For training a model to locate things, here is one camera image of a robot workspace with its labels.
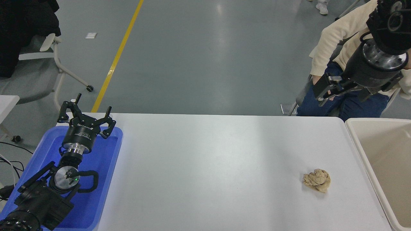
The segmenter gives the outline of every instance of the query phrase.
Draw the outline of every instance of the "yellow floor line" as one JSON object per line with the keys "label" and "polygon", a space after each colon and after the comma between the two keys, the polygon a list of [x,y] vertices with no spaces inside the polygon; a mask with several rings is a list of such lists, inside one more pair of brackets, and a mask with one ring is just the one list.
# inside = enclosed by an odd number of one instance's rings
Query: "yellow floor line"
{"label": "yellow floor line", "polygon": [[96,102],[94,102],[94,106],[91,109],[91,112],[97,112],[97,110],[100,107],[100,104],[102,102],[104,94],[106,93],[107,87],[109,86],[111,77],[113,76],[115,67],[117,66],[118,60],[120,59],[121,54],[123,53],[123,49],[124,49],[124,47],[127,43],[128,37],[130,36],[130,32],[133,29],[134,22],[136,21],[136,18],[138,16],[139,12],[140,12],[141,5],[143,4],[143,2],[144,2],[144,0],[140,0],[138,6],[136,8],[136,11],[134,12],[133,18],[130,21],[130,24],[129,24],[129,26],[127,28],[127,31],[126,31],[126,33],[123,37],[123,40],[121,41],[120,47],[118,48],[117,54],[114,57],[113,63],[111,64],[110,70],[107,74],[106,80],[104,80],[103,86],[100,89],[99,95],[97,96]]}

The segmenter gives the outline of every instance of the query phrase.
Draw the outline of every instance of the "crumpled cloth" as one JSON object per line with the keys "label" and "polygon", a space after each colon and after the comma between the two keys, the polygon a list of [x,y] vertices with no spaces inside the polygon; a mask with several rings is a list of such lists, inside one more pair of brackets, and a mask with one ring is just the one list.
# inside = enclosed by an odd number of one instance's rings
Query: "crumpled cloth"
{"label": "crumpled cloth", "polygon": [[322,169],[315,169],[313,173],[304,174],[303,183],[320,192],[327,192],[331,183],[331,178],[328,172]]}

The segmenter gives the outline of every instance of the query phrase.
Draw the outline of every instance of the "gray floor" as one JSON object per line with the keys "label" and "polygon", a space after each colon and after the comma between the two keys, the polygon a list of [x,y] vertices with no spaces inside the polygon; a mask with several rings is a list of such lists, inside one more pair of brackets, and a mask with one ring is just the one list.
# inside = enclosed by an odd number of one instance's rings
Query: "gray floor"
{"label": "gray floor", "polygon": [[[98,111],[281,116],[280,103],[292,103],[306,81],[322,29],[352,2],[331,1],[322,16],[307,0],[145,0]],[[91,110],[138,3],[59,1],[61,62],[95,87],[66,78],[60,101],[81,92],[81,110]],[[383,116],[411,119],[410,108],[398,97]],[[4,125],[34,150],[56,118],[50,95],[17,105]],[[3,144],[0,153],[30,159]],[[0,181],[11,184],[6,168]]]}

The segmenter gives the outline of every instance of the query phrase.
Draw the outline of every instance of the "plastic bin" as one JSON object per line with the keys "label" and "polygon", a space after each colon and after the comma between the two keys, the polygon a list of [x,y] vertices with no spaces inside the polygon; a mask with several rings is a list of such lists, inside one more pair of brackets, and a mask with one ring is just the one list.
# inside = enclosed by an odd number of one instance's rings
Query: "plastic bin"
{"label": "plastic bin", "polygon": [[351,118],[347,129],[396,231],[411,231],[411,120]]}
{"label": "plastic bin", "polygon": [[[66,135],[68,126],[58,126],[49,129],[40,141],[33,157],[27,164],[17,187],[12,192],[10,199],[0,214],[0,219],[4,219],[17,206],[14,200],[20,193],[17,189],[30,177],[37,173],[50,161],[58,164],[61,156],[58,152],[61,142]],[[54,229],[54,231],[92,231],[100,221],[103,213],[104,203],[113,176],[118,153],[122,141],[122,131],[115,127],[107,139],[97,136],[91,153],[83,155],[83,161],[79,165],[80,171],[95,170],[99,174],[99,184],[97,189],[91,193],[76,193],[71,199],[74,208],[67,217]],[[83,177],[80,179],[81,188],[90,188],[93,177]]]}

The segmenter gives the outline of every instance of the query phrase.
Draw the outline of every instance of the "chair wheel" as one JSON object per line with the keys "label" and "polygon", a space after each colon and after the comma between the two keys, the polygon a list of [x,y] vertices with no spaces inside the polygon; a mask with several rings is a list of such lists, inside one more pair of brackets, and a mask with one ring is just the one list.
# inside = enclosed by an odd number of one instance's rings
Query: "chair wheel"
{"label": "chair wheel", "polygon": [[13,136],[12,142],[14,143],[18,143],[21,141],[21,137],[20,136]]}
{"label": "chair wheel", "polygon": [[88,86],[86,87],[86,89],[87,89],[88,92],[92,92],[92,91],[94,90],[94,87],[91,86],[91,85],[88,85]]}

